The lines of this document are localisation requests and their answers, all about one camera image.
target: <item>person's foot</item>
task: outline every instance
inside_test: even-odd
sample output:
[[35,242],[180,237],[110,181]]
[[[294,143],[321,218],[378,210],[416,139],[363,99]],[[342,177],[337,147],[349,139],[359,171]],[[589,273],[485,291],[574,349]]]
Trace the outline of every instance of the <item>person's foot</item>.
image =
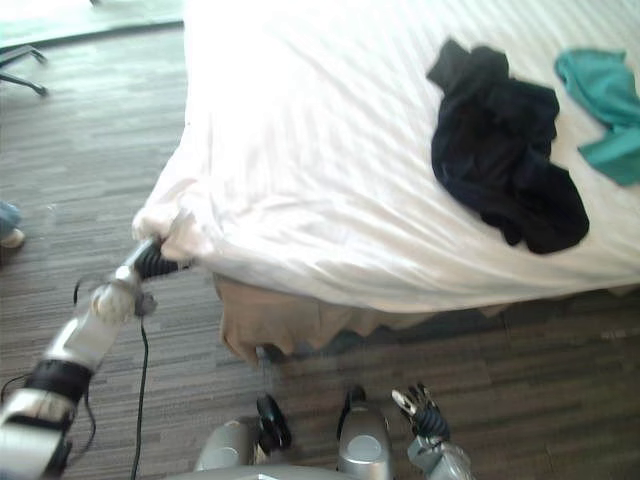
[[14,228],[13,231],[0,240],[0,247],[4,248],[18,248],[24,243],[25,235],[22,230]]

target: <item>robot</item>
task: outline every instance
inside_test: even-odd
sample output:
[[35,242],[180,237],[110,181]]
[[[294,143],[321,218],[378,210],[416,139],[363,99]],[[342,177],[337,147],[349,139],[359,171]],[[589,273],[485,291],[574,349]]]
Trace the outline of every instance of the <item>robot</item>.
[[[81,304],[0,410],[0,479],[59,478],[71,443],[66,434],[78,403],[113,345],[133,316],[156,307],[144,292],[145,280],[187,268],[162,257],[161,242],[148,239]],[[449,427],[422,384],[408,394],[392,392],[411,423],[415,439],[407,453],[429,480],[472,480],[470,461],[449,442]],[[168,480],[392,480],[393,461],[387,422],[366,401],[361,387],[351,389],[338,426],[337,471],[291,465],[260,465],[265,455],[291,445],[291,432],[270,396],[257,402],[258,418],[233,420],[207,440],[194,472]]]

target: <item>bed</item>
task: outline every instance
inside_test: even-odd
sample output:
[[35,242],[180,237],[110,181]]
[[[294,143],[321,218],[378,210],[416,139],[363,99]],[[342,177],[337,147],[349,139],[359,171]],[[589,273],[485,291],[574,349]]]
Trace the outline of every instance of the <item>bed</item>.
[[[623,49],[640,71],[637,0],[187,2],[185,129],[134,234],[215,272],[223,339],[319,347],[350,328],[640,283],[640,185],[620,187],[577,146],[603,126],[553,70],[569,47]],[[552,162],[590,219],[576,247],[536,255],[436,181],[441,45],[504,51],[511,74],[555,89]]]

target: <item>gray carpet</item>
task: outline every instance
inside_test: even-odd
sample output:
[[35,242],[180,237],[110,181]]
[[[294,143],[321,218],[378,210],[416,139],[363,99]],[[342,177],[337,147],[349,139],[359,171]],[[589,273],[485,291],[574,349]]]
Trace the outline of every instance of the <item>gray carpet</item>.
[[[24,372],[69,316],[75,281],[109,272],[133,246],[130,222],[181,135],[180,31],[45,50],[15,74],[40,99],[0,86],[0,197],[24,213],[26,245],[0,266],[0,377]],[[388,415],[398,479],[418,479],[409,429],[389,398],[422,380],[448,416],[479,479],[640,478],[640,295],[606,292],[533,302],[483,319],[449,313],[406,332],[345,335],[324,352],[258,370],[218,340],[221,305],[206,272],[150,285],[151,345],[140,478],[193,467],[211,429],[252,414],[269,391],[296,438],[284,457],[333,468],[345,388],[361,383]],[[94,448],[69,479],[128,478],[142,363],[129,324],[91,387]],[[72,436],[88,432],[81,411]]]
[[0,48],[182,20],[183,0],[2,0]]

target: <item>teal towel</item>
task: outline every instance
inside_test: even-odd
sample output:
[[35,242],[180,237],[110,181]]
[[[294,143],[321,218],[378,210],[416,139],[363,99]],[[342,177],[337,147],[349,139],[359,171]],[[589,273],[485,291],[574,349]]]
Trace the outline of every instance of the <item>teal towel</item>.
[[624,52],[568,50],[555,68],[569,95],[610,129],[580,153],[596,170],[630,185],[640,181],[640,98],[624,57]]

